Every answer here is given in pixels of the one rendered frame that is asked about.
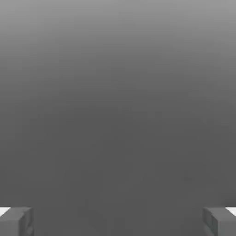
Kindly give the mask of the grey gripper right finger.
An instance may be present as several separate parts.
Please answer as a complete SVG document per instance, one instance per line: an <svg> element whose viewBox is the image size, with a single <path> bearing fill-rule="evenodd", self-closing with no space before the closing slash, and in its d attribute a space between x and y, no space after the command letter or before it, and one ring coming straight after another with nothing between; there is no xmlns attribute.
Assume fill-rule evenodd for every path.
<svg viewBox="0 0 236 236"><path fill-rule="evenodd" d="M202 209L205 236L236 236L236 207Z"/></svg>

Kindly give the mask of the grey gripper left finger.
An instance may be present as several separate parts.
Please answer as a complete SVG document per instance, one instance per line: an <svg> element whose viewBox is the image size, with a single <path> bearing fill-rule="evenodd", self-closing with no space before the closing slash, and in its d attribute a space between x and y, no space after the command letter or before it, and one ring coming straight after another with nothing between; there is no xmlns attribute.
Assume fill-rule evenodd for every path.
<svg viewBox="0 0 236 236"><path fill-rule="evenodd" d="M0 206L0 236L34 236L34 209Z"/></svg>

